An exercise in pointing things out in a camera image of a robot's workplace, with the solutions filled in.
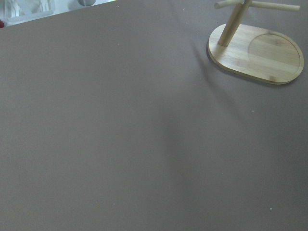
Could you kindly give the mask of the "wooden cup storage rack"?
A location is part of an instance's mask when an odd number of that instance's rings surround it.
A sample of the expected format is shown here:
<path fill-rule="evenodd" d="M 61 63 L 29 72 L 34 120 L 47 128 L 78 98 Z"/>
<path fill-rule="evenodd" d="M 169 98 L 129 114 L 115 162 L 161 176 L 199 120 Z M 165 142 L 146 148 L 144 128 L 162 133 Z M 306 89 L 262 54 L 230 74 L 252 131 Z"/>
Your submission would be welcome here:
<path fill-rule="evenodd" d="M 210 34 L 207 51 L 211 60 L 223 70 L 270 84 L 287 84 L 304 68 L 300 47 L 285 34 L 241 23 L 249 8 L 296 12 L 299 5 L 255 0 L 222 0 L 215 8 L 234 9 L 226 24 Z"/>

